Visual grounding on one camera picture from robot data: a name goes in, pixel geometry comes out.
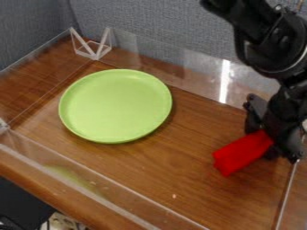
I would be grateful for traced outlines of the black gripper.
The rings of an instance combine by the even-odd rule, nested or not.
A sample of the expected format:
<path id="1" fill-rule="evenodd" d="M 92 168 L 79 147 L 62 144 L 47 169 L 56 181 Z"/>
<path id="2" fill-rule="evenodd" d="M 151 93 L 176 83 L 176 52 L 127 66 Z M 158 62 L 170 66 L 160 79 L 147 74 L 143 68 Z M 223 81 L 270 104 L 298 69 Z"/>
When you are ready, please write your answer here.
<path id="1" fill-rule="evenodd" d="M 243 108 L 244 133 L 263 129 L 278 141 L 282 155 L 298 163 L 306 156 L 302 123 L 307 119 L 307 79 L 286 82 L 269 101 L 250 93 Z"/>

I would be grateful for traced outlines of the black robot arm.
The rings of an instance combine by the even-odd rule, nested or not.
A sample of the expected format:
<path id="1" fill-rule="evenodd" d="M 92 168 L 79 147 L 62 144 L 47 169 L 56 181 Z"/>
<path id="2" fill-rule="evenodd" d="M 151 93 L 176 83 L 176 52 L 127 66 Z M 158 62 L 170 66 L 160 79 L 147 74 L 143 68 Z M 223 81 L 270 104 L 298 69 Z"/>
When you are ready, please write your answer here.
<path id="1" fill-rule="evenodd" d="M 244 131 L 263 130 L 273 138 L 266 157 L 286 157 L 291 163 L 307 155 L 307 20 L 283 5 L 266 0 L 199 0 L 234 30 L 239 60 L 259 75 L 278 81 L 269 100 L 248 94 Z"/>

